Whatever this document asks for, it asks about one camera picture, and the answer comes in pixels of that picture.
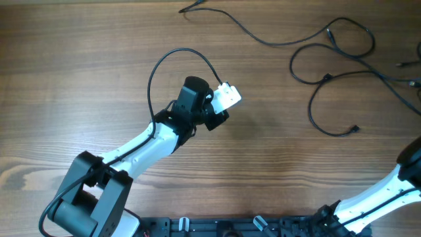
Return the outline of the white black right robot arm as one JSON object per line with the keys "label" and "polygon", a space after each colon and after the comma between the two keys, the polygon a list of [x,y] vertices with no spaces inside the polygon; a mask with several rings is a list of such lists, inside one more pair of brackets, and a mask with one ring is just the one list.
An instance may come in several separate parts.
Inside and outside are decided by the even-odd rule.
{"label": "white black right robot arm", "polygon": [[312,236],[367,236],[365,228],[384,215],[420,201],[420,138],[397,158],[395,168],[362,193],[324,206],[311,222]]}

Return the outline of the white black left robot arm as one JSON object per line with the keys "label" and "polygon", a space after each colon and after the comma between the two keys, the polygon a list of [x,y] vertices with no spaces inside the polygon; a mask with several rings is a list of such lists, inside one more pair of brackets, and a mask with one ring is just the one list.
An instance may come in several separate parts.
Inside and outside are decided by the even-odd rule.
{"label": "white black left robot arm", "polygon": [[158,160],[173,154],[194,137],[197,126],[214,130],[228,109],[241,101],[235,86],[216,90],[202,78],[188,76],[178,98],[151,117],[148,127],[121,147],[93,155],[77,155],[54,199],[39,220],[49,219],[72,236],[147,236],[141,219],[125,208],[132,184]]}

